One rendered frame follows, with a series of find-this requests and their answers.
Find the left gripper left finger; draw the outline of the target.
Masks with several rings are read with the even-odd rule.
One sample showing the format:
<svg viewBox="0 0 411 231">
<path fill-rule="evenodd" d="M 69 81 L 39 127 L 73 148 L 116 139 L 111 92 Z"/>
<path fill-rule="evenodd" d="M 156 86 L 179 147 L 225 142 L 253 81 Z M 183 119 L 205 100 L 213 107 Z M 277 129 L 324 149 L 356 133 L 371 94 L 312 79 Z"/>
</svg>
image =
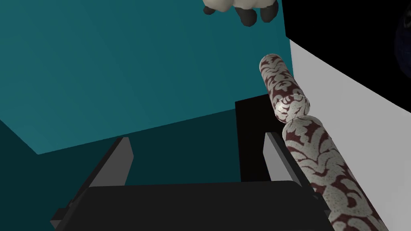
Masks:
<svg viewBox="0 0 411 231">
<path fill-rule="evenodd" d="M 133 159 L 130 139 L 128 137 L 117 138 L 68 205 L 73 204 L 89 187 L 124 186 Z"/>
</svg>

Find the white door leaf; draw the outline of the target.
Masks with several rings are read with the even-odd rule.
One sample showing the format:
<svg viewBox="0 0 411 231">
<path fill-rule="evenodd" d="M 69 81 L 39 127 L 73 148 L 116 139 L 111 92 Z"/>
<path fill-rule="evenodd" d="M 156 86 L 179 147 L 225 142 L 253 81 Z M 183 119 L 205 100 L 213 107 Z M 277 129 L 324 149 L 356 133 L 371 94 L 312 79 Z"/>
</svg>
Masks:
<svg viewBox="0 0 411 231">
<path fill-rule="evenodd" d="M 411 113 L 294 42 L 293 75 L 389 231 L 411 231 Z"/>
</svg>

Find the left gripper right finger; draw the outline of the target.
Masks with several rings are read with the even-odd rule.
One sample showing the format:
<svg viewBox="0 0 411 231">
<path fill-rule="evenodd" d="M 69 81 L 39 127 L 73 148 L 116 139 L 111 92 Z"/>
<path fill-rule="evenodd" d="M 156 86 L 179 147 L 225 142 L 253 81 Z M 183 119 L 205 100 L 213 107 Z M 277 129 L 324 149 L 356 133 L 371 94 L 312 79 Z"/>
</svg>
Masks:
<svg viewBox="0 0 411 231">
<path fill-rule="evenodd" d="M 263 156 L 271 181 L 293 181 L 309 193 L 315 194 L 310 182 L 279 134 L 275 132 L 265 134 Z"/>
</svg>

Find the white toy sheep black feet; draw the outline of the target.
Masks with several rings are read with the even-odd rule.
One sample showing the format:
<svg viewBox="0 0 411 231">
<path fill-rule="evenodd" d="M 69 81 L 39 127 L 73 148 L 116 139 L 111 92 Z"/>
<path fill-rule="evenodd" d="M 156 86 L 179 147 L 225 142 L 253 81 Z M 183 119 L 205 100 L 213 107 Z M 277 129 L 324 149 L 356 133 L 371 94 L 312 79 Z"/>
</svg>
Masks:
<svg viewBox="0 0 411 231">
<path fill-rule="evenodd" d="M 246 27 L 252 27 L 257 21 L 257 13 L 260 10 L 261 20 L 265 23 L 271 22 L 278 13 L 279 3 L 277 0 L 203 0 L 203 12 L 211 15 L 216 11 L 226 12 L 234 7 L 241 23 Z"/>
</svg>

